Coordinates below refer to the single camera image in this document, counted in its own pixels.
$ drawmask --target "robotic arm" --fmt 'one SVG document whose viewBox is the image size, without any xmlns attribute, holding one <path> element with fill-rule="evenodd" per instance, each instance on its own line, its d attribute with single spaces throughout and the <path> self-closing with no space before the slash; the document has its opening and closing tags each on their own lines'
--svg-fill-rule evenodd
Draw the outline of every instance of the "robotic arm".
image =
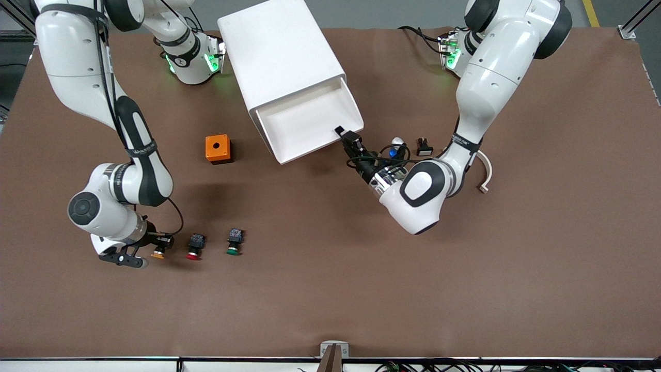
<svg viewBox="0 0 661 372">
<path fill-rule="evenodd" d="M 156 231 L 128 205 L 161 205 L 169 199 L 173 181 L 138 105 L 114 78 L 108 18 L 120 30 L 150 23 L 169 58 L 180 62 L 174 69 L 178 78 L 189 84 L 202 83 L 219 70 L 209 65 L 222 58 L 219 43 L 193 33 L 174 10 L 164 7 L 172 15 L 160 14 L 163 9 L 152 0 L 37 0 L 35 6 L 40 12 L 37 39 L 56 95 L 71 110 L 114 129 L 131 158 L 96 167 L 87 186 L 69 202 L 69 219 L 91 235 L 101 260 L 146 267 L 137 249 L 155 244 L 162 251 L 173 243 L 173 234 Z M 130 254 L 129 247 L 134 248 Z"/>
<path fill-rule="evenodd" d="M 461 78 L 457 126 L 441 155 L 417 162 L 407 172 L 402 157 L 375 159 L 357 134 L 338 131 L 358 173 L 410 234 L 438 223 L 443 201 L 461 190 L 486 130 L 532 60 L 555 52 L 572 25 L 564 1 L 558 0 L 470 0 L 465 21 L 469 30 L 439 39 L 444 67 Z"/>
</svg>

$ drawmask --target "orange box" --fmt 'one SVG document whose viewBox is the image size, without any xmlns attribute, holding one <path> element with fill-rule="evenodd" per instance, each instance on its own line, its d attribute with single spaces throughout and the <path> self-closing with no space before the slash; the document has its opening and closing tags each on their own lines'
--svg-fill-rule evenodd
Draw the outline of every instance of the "orange box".
<svg viewBox="0 0 661 372">
<path fill-rule="evenodd" d="M 232 159 L 232 141 L 226 134 L 208 136 L 205 143 L 206 158 L 211 164 L 225 164 Z"/>
</svg>

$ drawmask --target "brown tabletop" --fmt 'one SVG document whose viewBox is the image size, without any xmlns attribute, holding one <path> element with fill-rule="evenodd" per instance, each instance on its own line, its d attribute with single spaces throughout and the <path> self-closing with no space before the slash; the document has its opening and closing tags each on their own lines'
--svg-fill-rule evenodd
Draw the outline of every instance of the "brown tabletop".
<svg viewBox="0 0 661 372">
<path fill-rule="evenodd" d="M 364 143 L 435 149 L 457 80 L 401 30 L 325 30 L 365 120 Z M 437 227 L 408 235 L 336 143 L 278 165 L 232 75 L 180 83 L 147 34 L 113 35 L 116 75 L 140 105 L 186 219 L 175 249 L 136 270 L 102 262 L 67 219 L 116 134 L 56 98 L 38 53 L 0 137 L 0 356 L 318 354 L 654 357 L 661 349 L 661 110 L 635 42 L 574 29 L 534 61 L 487 132 Z M 237 161 L 210 165 L 228 134 Z M 160 230 L 168 204 L 139 207 Z M 225 254 L 230 228 L 244 255 Z M 188 261 L 192 233 L 204 260 Z M 150 253 L 143 248 L 143 256 Z"/>
</svg>

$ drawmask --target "yellow line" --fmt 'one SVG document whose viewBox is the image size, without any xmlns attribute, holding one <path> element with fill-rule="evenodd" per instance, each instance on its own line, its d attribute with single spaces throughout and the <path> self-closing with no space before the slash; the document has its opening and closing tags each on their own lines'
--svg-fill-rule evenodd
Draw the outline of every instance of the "yellow line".
<svg viewBox="0 0 661 372">
<path fill-rule="evenodd" d="M 588 14 L 588 20 L 590 20 L 590 26 L 599 27 L 599 20 L 597 19 L 597 13 L 594 12 L 592 1 L 583 0 L 583 6 L 585 7 L 585 13 Z"/>
</svg>

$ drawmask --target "white box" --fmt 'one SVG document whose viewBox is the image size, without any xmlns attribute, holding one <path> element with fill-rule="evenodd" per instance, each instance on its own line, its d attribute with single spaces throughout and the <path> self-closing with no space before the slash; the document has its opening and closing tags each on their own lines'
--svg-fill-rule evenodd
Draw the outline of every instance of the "white box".
<svg viewBox="0 0 661 372">
<path fill-rule="evenodd" d="M 357 132 L 346 76 L 304 0 L 269 0 L 218 19 L 246 108 L 284 164 Z"/>
</svg>

